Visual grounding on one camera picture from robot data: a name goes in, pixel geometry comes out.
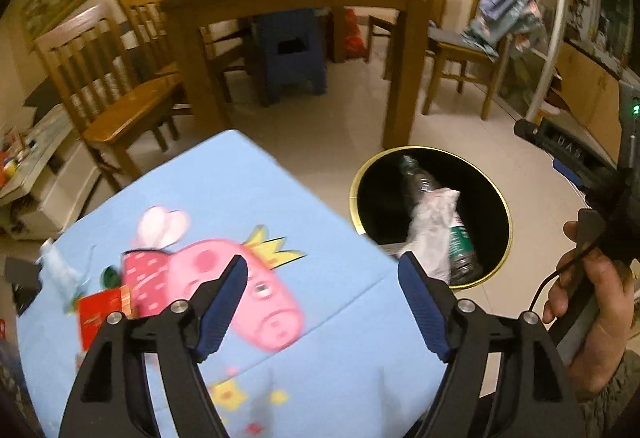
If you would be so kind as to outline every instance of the blue stool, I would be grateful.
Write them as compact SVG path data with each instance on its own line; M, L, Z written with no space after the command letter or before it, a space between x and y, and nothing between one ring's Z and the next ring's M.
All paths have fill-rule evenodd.
M324 53L313 9L263 14L257 28L271 102L279 100L284 84L310 81L314 95L326 93Z

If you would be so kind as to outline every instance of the pink cartoon character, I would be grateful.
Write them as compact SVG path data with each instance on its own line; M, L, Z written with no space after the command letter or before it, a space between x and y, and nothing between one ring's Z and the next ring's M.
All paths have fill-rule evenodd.
M171 227L172 224L156 221L156 226ZM138 231L139 238L143 232ZM198 241L173 254L156 250L127 253L127 284L132 287L140 315L159 313L176 299L190 299L201 283L219 278L233 256L240 255L247 262L248 280L231 327L243 339L267 352L291 345L302 335L303 314L273 269L304 254L281 251L284 238L266 240L266 237L266 228L259 226L243 244L211 239ZM158 265L156 269L150 268L151 261Z

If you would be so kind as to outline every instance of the cable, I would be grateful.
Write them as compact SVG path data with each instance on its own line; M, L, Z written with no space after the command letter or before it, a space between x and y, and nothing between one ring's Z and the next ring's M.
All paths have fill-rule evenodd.
M542 282L542 284L540 284L540 286L538 287L538 290L535 294L535 296L533 296L533 301L531 301L531 304L529 306L529 311L532 312L533 311L533 307L535 306L535 304L538 301L538 297L540 297L540 294L542 293L542 290L546 287L546 285L548 285L549 281L552 281L555 277L558 277L560 274L562 274L562 272L566 271L567 269L571 268L572 266L574 266L576 263L578 263L578 261L580 261L582 258L584 258L585 256L587 256L588 254L591 253L591 251L594 251L597 246L600 244L600 241L602 240L602 235L600 235L599 237L596 238L596 240L590 244L586 249L584 249L580 254L578 254L577 256L575 256L574 259L572 259L571 261L569 261L566 265L563 265L562 267L560 267L559 269L557 269L553 274L550 274L549 276L547 276L547 278Z

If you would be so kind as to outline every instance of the red snack package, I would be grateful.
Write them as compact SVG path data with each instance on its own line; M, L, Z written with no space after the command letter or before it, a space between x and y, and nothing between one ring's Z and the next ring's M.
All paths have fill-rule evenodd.
M106 317L116 311L132 317L129 287L112 288L79 299L78 322L83 351L89 349Z

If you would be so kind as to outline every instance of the metal screw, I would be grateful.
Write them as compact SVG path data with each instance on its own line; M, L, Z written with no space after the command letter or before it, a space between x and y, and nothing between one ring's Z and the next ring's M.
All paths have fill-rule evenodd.
M185 301L184 299L178 299L178 301L174 301L173 303L171 303L171 311L173 313L185 312L188 307L189 303L187 303L187 301Z
M522 318L527 324L538 324L538 316L533 312L524 312Z
M458 308L460 308L460 311L464 313L471 313L476 309L476 303L469 299L461 299L458 301Z
M109 324L118 324L120 321L122 321L122 314L120 312L111 312L107 316L107 322Z

